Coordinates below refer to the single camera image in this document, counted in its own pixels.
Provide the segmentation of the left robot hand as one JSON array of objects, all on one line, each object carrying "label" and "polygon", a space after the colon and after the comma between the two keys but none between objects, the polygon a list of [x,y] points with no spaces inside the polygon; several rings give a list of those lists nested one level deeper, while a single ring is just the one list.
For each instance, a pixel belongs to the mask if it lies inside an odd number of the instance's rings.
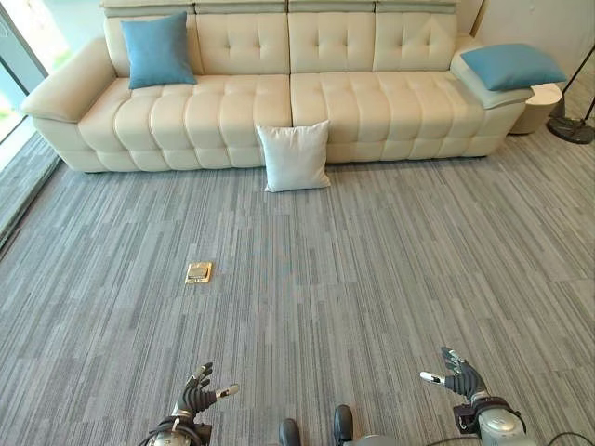
[{"label": "left robot hand", "polygon": [[213,363],[207,362],[190,376],[178,397],[173,411],[174,416],[194,418],[198,413],[205,411],[217,401],[235,395],[239,391],[238,384],[231,384],[215,391],[208,390],[206,388],[210,383],[208,376],[212,372]]}]

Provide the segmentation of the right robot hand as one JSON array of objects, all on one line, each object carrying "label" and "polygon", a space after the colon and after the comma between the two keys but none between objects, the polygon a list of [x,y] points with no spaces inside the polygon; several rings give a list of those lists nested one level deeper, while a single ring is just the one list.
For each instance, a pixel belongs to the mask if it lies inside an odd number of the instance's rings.
[{"label": "right robot hand", "polygon": [[441,376],[429,372],[420,372],[419,376],[422,380],[445,387],[458,395],[464,396],[468,401],[475,401],[488,396],[487,386],[482,376],[467,360],[460,357],[455,350],[449,347],[441,347],[441,353],[445,366],[451,373],[447,376]]}]

